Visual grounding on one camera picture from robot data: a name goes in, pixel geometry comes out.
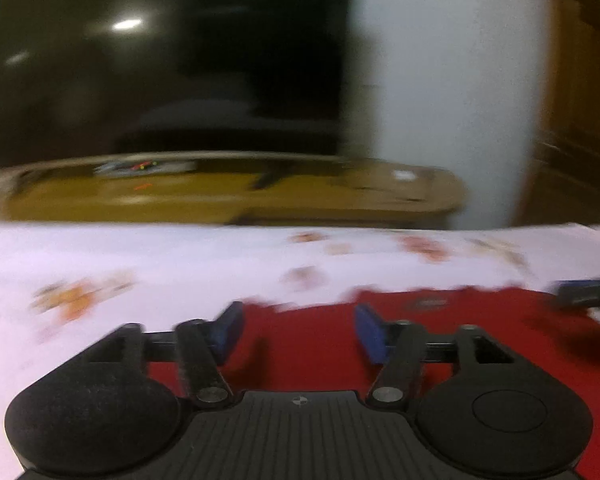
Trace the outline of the red small garment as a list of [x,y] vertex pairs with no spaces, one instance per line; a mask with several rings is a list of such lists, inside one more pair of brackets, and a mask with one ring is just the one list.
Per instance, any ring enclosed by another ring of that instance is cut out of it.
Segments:
[[[431,333],[451,333],[475,322],[582,396],[593,414],[593,435],[578,465],[600,479],[600,324],[584,313],[557,312],[547,296],[518,288],[480,292],[421,290],[361,292],[389,321],[422,323]],[[343,388],[349,404],[321,415],[296,408],[276,415],[269,436],[248,443],[204,430],[170,469],[173,479],[414,479],[411,449],[388,429],[385,417],[364,415],[358,400],[376,366],[356,340],[354,307],[333,304],[283,311],[247,304],[246,328],[225,365],[234,389],[287,391]]]

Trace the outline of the dark wooden door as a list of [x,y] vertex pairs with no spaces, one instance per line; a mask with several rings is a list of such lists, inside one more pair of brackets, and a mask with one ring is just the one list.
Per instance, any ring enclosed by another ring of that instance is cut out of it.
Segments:
[[547,82],[513,226],[600,223],[600,0],[550,0]]

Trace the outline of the white floral bed sheet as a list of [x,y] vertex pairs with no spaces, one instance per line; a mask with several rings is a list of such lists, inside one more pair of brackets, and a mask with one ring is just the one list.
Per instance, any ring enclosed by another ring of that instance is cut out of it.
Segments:
[[[600,228],[0,222],[0,479],[21,471],[3,429],[9,401],[121,324],[170,330],[190,318],[214,318],[237,300],[283,311],[370,304],[361,292],[518,288],[547,296],[550,305],[550,288],[577,278],[600,278]],[[600,324],[600,311],[566,313]]]

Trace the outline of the small white object on console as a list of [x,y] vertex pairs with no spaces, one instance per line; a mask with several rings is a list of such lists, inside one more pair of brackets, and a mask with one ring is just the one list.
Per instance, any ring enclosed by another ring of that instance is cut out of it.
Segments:
[[394,180],[401,182],[413,182],[418,179],[418,174],[411,170],[393,170],[392,176]]

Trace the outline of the wooden TV console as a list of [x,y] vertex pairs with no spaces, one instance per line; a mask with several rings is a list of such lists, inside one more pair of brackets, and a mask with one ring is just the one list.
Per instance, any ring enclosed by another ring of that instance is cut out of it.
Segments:
[[406,229],[446,226],[466,198],[449,170],[377,159],[142,153],[0,169],[0,221]]

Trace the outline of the black curved television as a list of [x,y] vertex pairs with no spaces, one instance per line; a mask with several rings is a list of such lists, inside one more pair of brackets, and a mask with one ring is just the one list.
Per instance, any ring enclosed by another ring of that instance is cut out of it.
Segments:
[[0,166],[339,152],[350,0],[0,0]]

